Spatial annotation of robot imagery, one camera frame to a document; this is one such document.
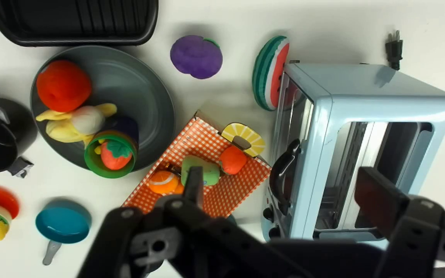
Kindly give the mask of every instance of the toaster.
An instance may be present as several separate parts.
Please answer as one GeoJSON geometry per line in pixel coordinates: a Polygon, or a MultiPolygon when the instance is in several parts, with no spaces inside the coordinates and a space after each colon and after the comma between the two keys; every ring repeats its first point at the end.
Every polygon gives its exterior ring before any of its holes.
{"type": "Polygon", "coordinates": [[[288,63],[266,185],[264,237],[385,243],[354,200],[374,166],[420,191],[445,135],[445,90],[382,64],[288,63]]]}

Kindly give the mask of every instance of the white surface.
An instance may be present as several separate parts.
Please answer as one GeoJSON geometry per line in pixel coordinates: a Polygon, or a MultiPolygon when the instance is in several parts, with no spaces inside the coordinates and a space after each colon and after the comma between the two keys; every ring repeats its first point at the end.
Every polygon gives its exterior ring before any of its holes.
{"type": "MultiPolygon", "coordinates": [[[[170,87],[178,127],[207,100],[221,97],[227,114],[269,137],[272,112],[260,109],[252,100],[250,72],[260,46],[272,33],[289,35],[291,58],[385,63],[382,41],[393,27],[400,29],[405,38],[403,70],[445,89],[445,1],[162,0],[153,38],[127,49],[152,66],[170,87]],[[176,72],[169,50],[184,33],[207,35],[220,43],[224,64],[218,75],[195,80],[176,72]]],[[[20,47],[0,33],[0,95],[28,104],[36,70],[56,50],[20,47]]],[[[57,155],[42,137],[25,155],[36,163],[26,178],[0,172],[0,183],[14,189],[22,200],[20,215],[0,242],[0,278],[74,276],[102,215],[122,203],[144,172],[116,180],[101,178],[57,155]],[[70,195],[85,203],[94,223],[84,242],[62,246],[54,262],[43,266],[40,260],[46,240],[34,228],[34,217],[54,195],[70,195]]],[[[445,205],[445,141],[422,192],[445,205]]],[[[260,212],[261,189],[235,214],[254,219],[246,225],[258,234],[260,212]]],[[[161,270],[153,276],[173,276],[173,271],[161,270]]]]}

